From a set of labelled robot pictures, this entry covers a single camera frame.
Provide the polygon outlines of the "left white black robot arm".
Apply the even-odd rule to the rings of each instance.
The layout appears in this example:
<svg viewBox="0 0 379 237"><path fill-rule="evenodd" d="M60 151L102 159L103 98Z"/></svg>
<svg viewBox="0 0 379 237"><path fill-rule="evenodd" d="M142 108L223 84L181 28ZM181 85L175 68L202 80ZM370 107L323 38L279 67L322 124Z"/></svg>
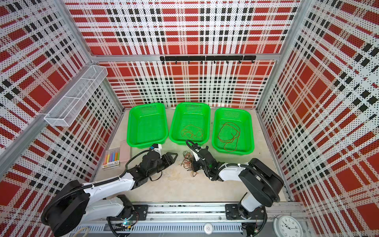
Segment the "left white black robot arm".
<svg viewBox="0 0 379 237"><path fill-rule="evenodd" d="M133 205L122 194L147 183L156 173L175 163L178 154L145 150L140 153L140 164L116 177L99 182L84 183L74 180L69 182L47 204L41 215L44 225L51 228L54 236L61 237L75 229L79 224L103 217L129 218Z"/></svg>

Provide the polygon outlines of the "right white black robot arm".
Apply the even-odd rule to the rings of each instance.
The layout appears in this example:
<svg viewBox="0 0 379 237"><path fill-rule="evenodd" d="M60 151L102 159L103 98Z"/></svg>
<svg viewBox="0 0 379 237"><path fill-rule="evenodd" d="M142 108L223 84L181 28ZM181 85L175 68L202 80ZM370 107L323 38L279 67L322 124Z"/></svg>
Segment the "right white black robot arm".
<svg viewBox="0 0 379 237"><path fill-rule="evenodd" d="M263 210L273 203L280 202L279 193L284 181L267 165L257 158L246 164L222 163L216 161L208 147L201 148L197 143L186 140L186 145L193 153L192 168L195 172L203 170L211 181L239 181L248 190L237 205L239 216L251 219L256 209Z"/></svg>

